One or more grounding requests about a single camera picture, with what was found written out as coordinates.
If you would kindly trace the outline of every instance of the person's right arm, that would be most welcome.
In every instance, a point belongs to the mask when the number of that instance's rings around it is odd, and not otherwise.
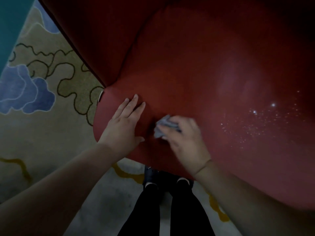
[[[246,236],[315,235],[315,221],[267,196],[211,160],[199,127],[193,119],[175,116],[182,133],[159,126],[186,170],[219,202],[232,222]]]

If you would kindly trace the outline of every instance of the red chair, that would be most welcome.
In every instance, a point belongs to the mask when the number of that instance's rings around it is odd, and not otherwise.
[[[193,117],[224,169],[315,209],[312,0],[41,3],[106,87],[96,140],[137,93],[147,106],[136,134],[146,141],[128,158],[190,177],[153,128],[167,114]]]

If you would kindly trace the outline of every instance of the black leggings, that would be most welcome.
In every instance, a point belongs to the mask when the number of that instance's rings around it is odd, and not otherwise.
[[[170,235],[215,235],[208,216],[192,193],[187,181],[179,181],[173,193]],[[148,185],[140,194],[134,210],[118,236],[160,233],[160,206],[156,185]]]

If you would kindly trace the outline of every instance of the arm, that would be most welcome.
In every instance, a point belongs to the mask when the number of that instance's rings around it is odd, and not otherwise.
[[[133,111],[137,101],[135,95],[120,105],[92,149],[0,205],[1,234],[63,235],[98,180],[144,141],[135,137],[145,107],[142,103]]]
[[[219,202],[244,235],[315,235],[308,215],[292,209],[236,176],[222,171],[211,160],[200,130],[193,119],[175,116],[182,133],[159,126],[176,157],[187,171]]]

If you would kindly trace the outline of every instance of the forearm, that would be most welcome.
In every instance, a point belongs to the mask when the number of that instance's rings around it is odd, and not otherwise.
[[[62,235],[114,159],[100,145],[75,157],[0,205],[0,231],[3,235]]]
[[[246,235],[314,235],[314,222],[263,194],[213,162],[196,176],[219,202],[240,232]]]

